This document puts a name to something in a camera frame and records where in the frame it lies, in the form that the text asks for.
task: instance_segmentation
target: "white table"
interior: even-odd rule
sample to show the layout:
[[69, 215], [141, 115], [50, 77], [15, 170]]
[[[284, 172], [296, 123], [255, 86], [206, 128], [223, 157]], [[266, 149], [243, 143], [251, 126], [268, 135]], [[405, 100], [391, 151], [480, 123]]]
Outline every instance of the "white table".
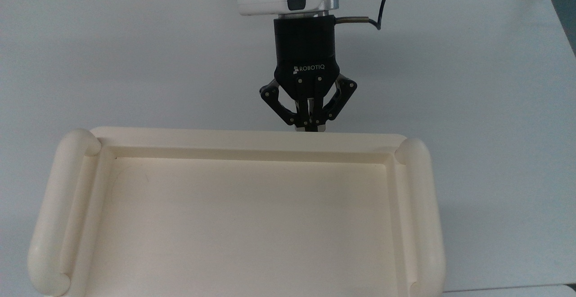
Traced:
[[[66, 131], [292, 130], [257, 92], [273, 17], [235, 3], [0, 0], [0, 295], [34, 295], [27, 246]], [[387, 0], [382, 31], [337, 26], [337, 61], [359, 87], [328, 131], [430, 148], [446, 291], [576, 281], [576, 59], [550, 0]]]

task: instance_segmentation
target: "tray handle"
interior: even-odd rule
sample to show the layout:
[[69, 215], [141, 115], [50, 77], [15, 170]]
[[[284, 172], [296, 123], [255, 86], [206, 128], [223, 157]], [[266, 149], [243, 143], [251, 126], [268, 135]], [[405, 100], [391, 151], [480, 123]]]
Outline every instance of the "tray handle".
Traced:
[[60, 253], [74, 190], [84, 156], [95, 156], [102, 148], [85, 129], [68, 132], [56, 149], [38, 221], [28, 250], [28, 273], [40, 293], [61, 296], [70, 288], [70, 277], [60, 272]]
[[409, 294], [410, 297], [439, 297], [446, 278], [446, 256], [430, 152], [419, 139], [405, 139], [395, 157], [406, 165], [414, 218], [418, 272]]

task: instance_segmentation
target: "robotiq logo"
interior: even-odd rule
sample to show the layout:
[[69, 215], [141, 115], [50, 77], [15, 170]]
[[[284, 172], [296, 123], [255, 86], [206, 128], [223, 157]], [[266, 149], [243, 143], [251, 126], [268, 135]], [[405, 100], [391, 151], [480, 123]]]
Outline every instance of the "robotiq logo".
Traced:
[[294, 73], [297, 74], [298, 72], [302, 71], [314, 71], [314, 70], [324, 70], [324, 64], [317, 64], [317, 65], [306, 65], [305, 67], [294, 67]]

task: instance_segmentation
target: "white tray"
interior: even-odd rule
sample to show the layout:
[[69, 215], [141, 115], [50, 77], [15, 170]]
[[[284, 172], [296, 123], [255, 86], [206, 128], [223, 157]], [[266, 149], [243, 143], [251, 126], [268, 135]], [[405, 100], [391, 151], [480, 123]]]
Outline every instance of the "white tray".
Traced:
[[430, 155], [401, 135], [99, 127], [60, 143], [28, 256], [70, 297], [438, 297]]

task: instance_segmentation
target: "tray bottom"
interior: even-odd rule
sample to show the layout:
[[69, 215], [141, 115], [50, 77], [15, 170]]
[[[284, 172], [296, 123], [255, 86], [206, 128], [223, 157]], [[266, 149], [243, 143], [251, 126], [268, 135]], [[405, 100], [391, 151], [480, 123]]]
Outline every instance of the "tray bottom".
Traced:
[[382, 164], [119, 157], [87, 297], [397, 295]]

